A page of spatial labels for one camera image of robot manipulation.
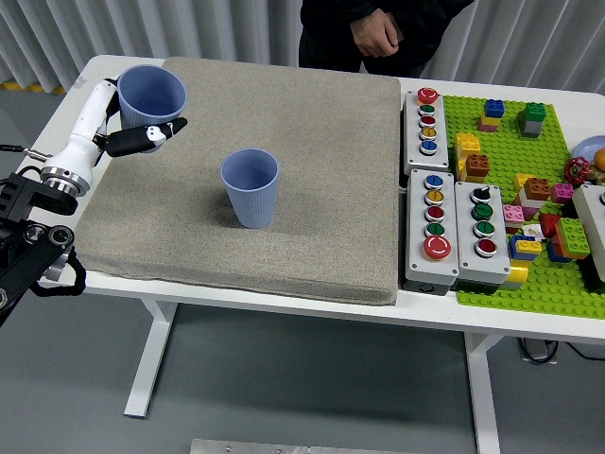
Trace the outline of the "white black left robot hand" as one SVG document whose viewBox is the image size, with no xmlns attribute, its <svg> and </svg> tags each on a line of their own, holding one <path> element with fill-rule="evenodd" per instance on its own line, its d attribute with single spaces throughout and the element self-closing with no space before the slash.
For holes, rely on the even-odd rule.
<svg viewBox="0 0 605 454">
<path fill-rule="evenodd" d="M 63 151 L 46 159 L 41 179 L 90 185 L 102 152 L 123 157 L 156 150 L 187 124 L 181 117 L 186 101 L 182 81 L 158 67 L 146 75 L 125 73 L 99 82 Z"/>
</svg>

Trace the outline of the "person's hand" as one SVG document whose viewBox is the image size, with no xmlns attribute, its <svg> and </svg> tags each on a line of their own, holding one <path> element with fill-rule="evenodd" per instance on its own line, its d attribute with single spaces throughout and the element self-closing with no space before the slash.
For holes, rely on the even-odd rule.
<svg viewBox="0 0 605 454">
<path fill-rule="evenodd" d="M 354 43 L 364 57 L 381 58 L 395 54 L 403 32 L 389 12 L 376 9 L 370 15 L 350 24 Z"/>
</svg>

